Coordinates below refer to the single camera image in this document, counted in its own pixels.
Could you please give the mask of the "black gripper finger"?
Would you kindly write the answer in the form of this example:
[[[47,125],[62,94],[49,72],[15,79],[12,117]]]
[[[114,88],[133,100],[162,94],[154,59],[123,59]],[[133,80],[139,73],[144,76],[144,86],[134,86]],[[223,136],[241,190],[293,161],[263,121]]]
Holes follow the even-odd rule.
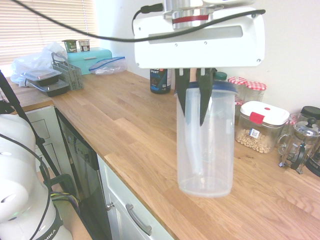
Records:
[[[196,81],[200,90],[200,126],[203,125],[207,113],[209,100],[212,95],[214,77],[217,72],[216,68],[204,68],[204,75],[201,75],[202,68],[196,70]]]
[[[176,68],[175,70],[175,91],[182,109],[185,115],[186,108],[186,91],[190,84],[190,68]]]

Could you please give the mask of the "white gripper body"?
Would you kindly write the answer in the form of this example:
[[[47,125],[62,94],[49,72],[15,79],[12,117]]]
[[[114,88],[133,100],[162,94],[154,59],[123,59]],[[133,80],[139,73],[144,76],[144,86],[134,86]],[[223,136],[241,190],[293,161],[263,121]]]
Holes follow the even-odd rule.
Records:
[[[264,10],[230,8],[214,19],[245,16],[166,39],[136,42],[134,57],[142,69],[255,67],[265,57]]]

